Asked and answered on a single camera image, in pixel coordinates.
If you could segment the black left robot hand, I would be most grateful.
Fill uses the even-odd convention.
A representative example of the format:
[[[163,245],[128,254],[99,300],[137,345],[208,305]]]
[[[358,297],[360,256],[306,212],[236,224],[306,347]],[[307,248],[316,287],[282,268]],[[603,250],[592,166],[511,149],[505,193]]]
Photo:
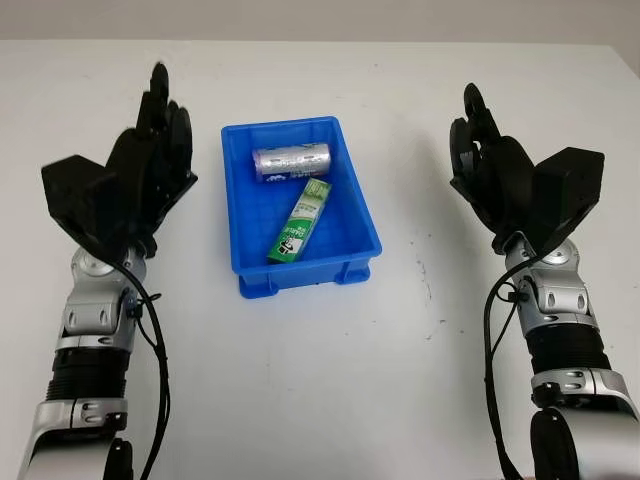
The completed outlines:
[[[117,175],[126,205],[127,242],[155,256],[155,232],[196,183],[189,112],[169,98],[169,75],[155,64],[136,125],[116,140],[106,168]]]

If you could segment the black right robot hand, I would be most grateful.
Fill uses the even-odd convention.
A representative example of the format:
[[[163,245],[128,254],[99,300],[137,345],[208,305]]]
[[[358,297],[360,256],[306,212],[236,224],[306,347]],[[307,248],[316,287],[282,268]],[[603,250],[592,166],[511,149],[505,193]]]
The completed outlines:
[[[515,138],[500,133],[475,84],[466,85],[463,102],[466,116],[449,133],[450,184],[494,234],[494,252],[504,255],[527,222],[533,163]]]

